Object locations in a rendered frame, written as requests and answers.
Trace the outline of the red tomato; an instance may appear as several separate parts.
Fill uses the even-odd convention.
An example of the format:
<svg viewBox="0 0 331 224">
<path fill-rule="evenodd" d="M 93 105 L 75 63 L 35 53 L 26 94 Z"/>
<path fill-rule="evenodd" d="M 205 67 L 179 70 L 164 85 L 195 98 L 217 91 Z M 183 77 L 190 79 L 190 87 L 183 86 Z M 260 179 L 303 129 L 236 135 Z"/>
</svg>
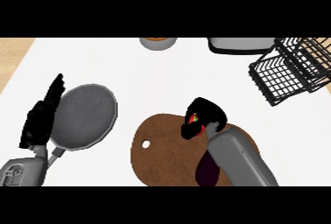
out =
<svg viewBox="0 0 331 224">
<path fill-rule="evenodd" d="M 196 113 L 193 113 L 193 114 L 190 115 L 190 118 L 189 118 L 189 124 L 190 124 L 190 123 L 195 123 L 195 122 L 198 122 L 198 116 L 196 116 Z M 199 135 L 202 134 L 202 132 L 204 132 L 204 126 L 201 126 L 201 132 L 196 134 L 196 136 L 199 136 Z"/>
</svg>

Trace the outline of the grey cup with orange content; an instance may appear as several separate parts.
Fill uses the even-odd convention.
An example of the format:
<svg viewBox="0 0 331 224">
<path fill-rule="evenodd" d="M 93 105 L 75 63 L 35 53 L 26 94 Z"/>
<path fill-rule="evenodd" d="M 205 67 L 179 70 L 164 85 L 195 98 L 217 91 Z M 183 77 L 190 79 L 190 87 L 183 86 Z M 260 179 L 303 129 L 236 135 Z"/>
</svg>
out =
<svg viewBox="0 0 331 224">
<path fill-rule="evenodd" d="M 152 51 L 164 51 L 174 45 L 176 40 L 177 40 L 176 38 L 165 38 L 156 40 L 140 38 L 139 42 L 146 49 Z"/>
</svg>

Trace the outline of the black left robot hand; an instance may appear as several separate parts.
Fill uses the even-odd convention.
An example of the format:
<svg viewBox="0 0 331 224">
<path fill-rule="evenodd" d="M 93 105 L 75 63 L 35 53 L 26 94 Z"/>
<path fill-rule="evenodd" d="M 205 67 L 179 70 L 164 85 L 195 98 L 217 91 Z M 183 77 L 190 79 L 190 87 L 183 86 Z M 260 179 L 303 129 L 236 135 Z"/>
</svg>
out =
<svg viewBox="0 0 331 224">
<path fill-rule="evenodd" d="M 50 84 L 44 100 L 35 103 L 35 106 L 26 113 L 19 141 L 20 149 L 28 149 L 32 145 L 47 144 L 53 129 L 54 113 L 63 92 L 63 75 L 59 74 Z"/>
</svg>

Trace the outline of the brown wooden cutting board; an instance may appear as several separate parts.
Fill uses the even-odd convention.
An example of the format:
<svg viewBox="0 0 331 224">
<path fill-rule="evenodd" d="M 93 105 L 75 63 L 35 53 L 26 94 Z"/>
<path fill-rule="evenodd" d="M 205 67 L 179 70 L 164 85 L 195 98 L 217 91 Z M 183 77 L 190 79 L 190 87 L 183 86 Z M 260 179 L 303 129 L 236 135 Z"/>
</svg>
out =
<svg viewBox="0 0 331 224">
<path fill-rule="evenodd" d="M 205 131 L 181 138 L 184 117 L 156 114 L 140 124 L 130 148 L 130 163 L 146 186 L 198 186 L 195 170 L 207 151 Z"/>
</svg>

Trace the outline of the dark purple eggplant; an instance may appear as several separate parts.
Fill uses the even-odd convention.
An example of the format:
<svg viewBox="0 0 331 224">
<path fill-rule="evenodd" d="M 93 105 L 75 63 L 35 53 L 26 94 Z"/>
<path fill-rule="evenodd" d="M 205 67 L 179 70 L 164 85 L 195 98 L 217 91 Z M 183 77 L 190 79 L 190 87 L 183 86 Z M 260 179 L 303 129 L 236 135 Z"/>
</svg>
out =
<svg viewBox="0 0 331 224">
<path fill-rule="evenodd" d="M 214 163 L 210 152 L 205 152 L 195 170 L 195 180 L 199 186 L 215 186 L 220 167 Z"/>
</svg>

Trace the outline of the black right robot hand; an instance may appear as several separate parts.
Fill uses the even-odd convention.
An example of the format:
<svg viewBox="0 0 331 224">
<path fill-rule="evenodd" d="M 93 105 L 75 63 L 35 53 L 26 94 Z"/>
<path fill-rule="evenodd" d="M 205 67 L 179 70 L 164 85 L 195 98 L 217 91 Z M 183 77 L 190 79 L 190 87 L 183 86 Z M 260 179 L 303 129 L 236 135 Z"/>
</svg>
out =
<svg viewBox="0 0 331 224">
<path fill-rule="evenodd" d="M 198 122 L 189 124 L 190 115 L 196 113 Z M 218 123 L 215 126 L 215 131 L 220 132 L 227 123 L 227 117 L 221 108 L 207 99 L 198 97 L 186 110 L 184 122 L 180 126 L 180 136 L 183 139 L 189 140 L 201 132 L 201 128 L 207 128 L 210 123 Z"/>
</svg>

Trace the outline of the grey frying pan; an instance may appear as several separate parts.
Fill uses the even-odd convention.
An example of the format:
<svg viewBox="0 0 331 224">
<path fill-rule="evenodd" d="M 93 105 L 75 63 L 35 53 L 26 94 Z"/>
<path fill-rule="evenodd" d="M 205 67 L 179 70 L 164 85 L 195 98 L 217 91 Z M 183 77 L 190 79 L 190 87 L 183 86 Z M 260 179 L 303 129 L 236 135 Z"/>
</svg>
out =
<svg viewBox="0 0 331 224">
<path fill-rule="evenodd" d="M 109 89 L 85 84 L 62 96 L 50 140 L 56 146 L 47 166 L 65 151 L 79 151 L 97 144 L 109 133 L 118 116 L 118 103 Z"/>
</svg>

